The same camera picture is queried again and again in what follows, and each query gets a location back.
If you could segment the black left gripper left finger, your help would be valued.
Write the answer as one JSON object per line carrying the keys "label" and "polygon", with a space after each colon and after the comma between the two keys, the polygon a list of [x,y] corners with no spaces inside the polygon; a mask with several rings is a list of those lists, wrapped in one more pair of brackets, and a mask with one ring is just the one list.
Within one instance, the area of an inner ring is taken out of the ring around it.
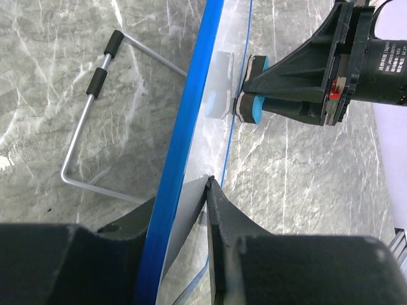
{"label": "black left gripper left finger", "polygon": [[96,231],[1,224],[1,304],[131,304],[154,202]]}

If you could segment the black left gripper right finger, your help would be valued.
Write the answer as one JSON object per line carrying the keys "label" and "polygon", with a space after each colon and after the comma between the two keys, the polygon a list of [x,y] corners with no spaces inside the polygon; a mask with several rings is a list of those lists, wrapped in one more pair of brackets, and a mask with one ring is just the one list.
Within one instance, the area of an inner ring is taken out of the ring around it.
{"label": "black left gripper right finger", "polygon": [[276,235],[205,186],[213,304],[405,304],[406,280],[369,236]]}

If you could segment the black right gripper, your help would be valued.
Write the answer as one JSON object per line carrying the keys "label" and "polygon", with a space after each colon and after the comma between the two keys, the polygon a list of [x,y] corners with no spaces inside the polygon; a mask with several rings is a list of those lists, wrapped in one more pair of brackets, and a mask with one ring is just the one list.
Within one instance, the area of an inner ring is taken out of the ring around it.
{"label": "black right gripper", "polygon": [[[383,9],[368,1],[335,1],[308,40],[253,81],[262,95],[320,95],[329,76],[323,111],[321,104],[242,92],[241,122],[258,125],[262,113],[270,112],[309,125],[334,126],[353,100],[406,106],[406,40],[376,36]],[[345,40],[339,44],[341,35]]]}

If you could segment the blue whiteboard eraser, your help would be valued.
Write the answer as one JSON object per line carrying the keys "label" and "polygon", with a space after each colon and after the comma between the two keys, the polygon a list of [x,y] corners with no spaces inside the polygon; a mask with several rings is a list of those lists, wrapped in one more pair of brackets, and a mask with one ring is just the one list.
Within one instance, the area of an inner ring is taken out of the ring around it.
{"label": "blue whiteboard eraser", "polygon": [[253,86],[253,81],[268,68],[268,57],[251,55],[244,80],[235,101],[235,114],[242,123],[259,124],[265,97]]}

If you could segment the blue framed whiteboard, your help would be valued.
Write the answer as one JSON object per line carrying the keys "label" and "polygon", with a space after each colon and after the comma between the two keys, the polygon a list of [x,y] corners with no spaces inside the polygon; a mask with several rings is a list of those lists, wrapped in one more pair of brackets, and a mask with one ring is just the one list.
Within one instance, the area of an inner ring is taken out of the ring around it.
{"label": "blue framed whiteboard", "polygon": [[224,180],[251,1],[207,1],[137,274],[134,304],[188,304],[208,264],[205,185]]}

